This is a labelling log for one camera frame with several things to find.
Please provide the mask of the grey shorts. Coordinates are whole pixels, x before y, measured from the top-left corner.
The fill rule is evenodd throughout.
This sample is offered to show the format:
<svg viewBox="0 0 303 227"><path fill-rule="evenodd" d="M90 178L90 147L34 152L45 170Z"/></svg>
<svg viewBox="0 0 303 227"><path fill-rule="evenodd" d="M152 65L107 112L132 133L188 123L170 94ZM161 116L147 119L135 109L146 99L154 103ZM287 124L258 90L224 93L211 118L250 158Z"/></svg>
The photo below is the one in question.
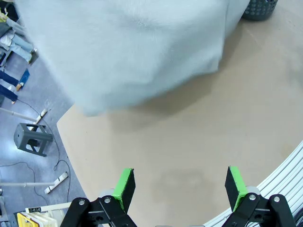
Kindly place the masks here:
<svg viewBox="0 0 303 227"><path fill-rule="evenodd" d="M218 71L250 0L14 0L67 96L96 115Z"/></svg>

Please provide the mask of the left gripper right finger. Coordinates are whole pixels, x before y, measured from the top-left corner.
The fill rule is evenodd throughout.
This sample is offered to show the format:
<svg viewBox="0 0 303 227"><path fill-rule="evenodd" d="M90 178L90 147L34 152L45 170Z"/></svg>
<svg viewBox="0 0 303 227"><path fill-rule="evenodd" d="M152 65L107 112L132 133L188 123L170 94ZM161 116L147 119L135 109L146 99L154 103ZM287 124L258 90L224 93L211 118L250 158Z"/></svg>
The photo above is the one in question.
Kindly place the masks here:
<svg viewBox="0 0 303 227"><path fill-rule="evenodd" d="M285 196L273 194L266 199L248 191L238 167L228 167L225 188L232 213L223 227L248 227L250 223L260 227L296 227Z"/></svg>

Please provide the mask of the yellow plastic crate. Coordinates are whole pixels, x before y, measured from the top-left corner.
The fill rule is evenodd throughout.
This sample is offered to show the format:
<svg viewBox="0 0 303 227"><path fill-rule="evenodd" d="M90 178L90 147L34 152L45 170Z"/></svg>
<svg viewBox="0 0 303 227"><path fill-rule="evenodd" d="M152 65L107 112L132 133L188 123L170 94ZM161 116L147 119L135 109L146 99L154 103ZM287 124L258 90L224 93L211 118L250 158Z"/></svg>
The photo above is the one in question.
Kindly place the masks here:
<svg viewBox="0 0 303 227"><path fill-rule="evenodd" d="M57 220L40 213L17 213L18 227L59 227Z"/></svg>

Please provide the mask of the aluminium profile rail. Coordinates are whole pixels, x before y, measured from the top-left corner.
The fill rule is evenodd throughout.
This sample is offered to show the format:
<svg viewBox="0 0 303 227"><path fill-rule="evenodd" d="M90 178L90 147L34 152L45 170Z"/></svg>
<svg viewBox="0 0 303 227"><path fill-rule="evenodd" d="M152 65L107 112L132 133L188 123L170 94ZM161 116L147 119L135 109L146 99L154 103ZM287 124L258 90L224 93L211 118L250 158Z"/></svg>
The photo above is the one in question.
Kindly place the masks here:
<svg viewBox="0 0 303 227"><path fill-rule="evenodd" d="M289 155L289 157L274 170L257 187L246 186L248 191L260 193L268 199L273 194L285 196L296 227L303 227L303 141ZM223 227L224 222L231 215L231 207L206 222L204 227ZM260 227L257 223L250 223L248 227Z"/></svg>

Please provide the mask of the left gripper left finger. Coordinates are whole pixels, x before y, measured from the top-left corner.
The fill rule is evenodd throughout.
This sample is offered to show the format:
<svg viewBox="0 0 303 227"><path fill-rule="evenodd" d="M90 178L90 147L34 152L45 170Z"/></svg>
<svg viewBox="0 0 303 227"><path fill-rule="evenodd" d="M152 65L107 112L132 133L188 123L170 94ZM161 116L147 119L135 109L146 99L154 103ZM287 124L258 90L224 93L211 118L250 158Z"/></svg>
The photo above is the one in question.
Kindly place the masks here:
<svg viewBox="0 0 303 227"><path fill-rule="evenodd" d="M60 227L137 227L127 214L134 191L134 169L126 168L111 194L94 201L75 198Z"/></svg>

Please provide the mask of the grey plastic stool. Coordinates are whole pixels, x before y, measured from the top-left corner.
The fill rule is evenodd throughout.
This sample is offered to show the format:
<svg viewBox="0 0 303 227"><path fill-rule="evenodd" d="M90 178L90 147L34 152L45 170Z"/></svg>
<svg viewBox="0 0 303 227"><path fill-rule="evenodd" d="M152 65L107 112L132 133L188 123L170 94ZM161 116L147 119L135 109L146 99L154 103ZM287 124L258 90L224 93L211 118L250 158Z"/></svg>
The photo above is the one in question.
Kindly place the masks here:
<svg viewBox="0 0 303 227"><path fill-rule="evenodd" d="M19 150L46 157L44 149L53 135L45 130L45 125L20 123L14 133L14 142Z"/></svg>

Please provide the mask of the white stand pole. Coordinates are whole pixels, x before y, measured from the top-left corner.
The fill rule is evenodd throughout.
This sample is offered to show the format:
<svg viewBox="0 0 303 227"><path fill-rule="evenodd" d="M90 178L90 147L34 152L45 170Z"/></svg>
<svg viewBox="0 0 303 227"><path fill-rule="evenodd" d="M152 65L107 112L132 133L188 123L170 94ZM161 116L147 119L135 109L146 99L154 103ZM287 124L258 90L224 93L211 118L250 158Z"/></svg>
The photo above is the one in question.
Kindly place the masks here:
<svg viewBox="0 0 303 227"><path fill-rule="evenodd" d="M48 112L47 109L44 109L40 114L38 114L38 116L36 118L32 118L32 117L29 117L29 116L26 116L26 115L23 115L23 114L14 112L14 111L10 111L10 110L2 108L2 107L0 107L0 111L7 113L9 115L18 117L18 118L22 118L24 120L31 121L33 124L38 124Z"/></svg>
<svg viewBox="0 0 303 227"><path fill-rule="evenodd" d="M45 194L49 194L51 191L53 191L59 184L61 184L64 180L68 179L69 175L67 172L64 172L62 175L60 175L58 178L55 179L54 182L48 182L48 183L36 183L36 182L30 182L30 183L0 183L0 187L42 187L45 186Z"/></svg>

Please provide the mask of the mannequin legs light jeans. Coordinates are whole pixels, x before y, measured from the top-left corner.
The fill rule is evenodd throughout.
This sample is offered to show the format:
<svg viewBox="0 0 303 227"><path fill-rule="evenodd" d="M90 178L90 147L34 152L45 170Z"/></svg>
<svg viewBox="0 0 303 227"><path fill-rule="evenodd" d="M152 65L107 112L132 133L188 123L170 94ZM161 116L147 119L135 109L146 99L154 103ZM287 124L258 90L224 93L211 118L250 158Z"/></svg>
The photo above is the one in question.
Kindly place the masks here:
<svg viewBox="0 0 303 227"><path fill-rule="evenodd" d="M18 54L30 64L36 48L23 37L25 37L25 31L22 25L10 18L0 19L0 46Z"/></svg>

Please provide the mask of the black perforated plastic basket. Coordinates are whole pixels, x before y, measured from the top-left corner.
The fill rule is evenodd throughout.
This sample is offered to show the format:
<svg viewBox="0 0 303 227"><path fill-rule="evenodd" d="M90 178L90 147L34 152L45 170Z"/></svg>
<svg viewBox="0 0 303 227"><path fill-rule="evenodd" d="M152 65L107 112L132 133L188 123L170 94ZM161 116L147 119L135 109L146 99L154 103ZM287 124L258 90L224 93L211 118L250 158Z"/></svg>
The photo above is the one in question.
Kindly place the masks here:
<svg viewBox="0 0 303 227"><path fill-rule="evenodd" d="M264 21L273 14L278 0L250 0L242 19Z"/></svg>

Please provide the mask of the mannequin legs dark jeans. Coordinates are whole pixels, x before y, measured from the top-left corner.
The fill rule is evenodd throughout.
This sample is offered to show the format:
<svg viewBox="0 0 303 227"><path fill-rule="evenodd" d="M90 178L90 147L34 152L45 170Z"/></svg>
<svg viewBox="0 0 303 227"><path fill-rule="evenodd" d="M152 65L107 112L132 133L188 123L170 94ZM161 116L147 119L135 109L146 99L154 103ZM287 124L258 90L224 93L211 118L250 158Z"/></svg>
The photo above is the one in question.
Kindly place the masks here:
<svg viewBox="0 0 303 227"><path fill-rule="evenodd" d="M9 74L0 70L0 80L3 80L14 86L16 88L16 91L19 91L27 82L28 77L30 76L28 69L26 69L24 75L26 75L26 79L19 81L14 77L10 76ZM14 104L18 100L18 96L2 84L0 84L0 95L10 99L12 101L12 104Z"/></svg>

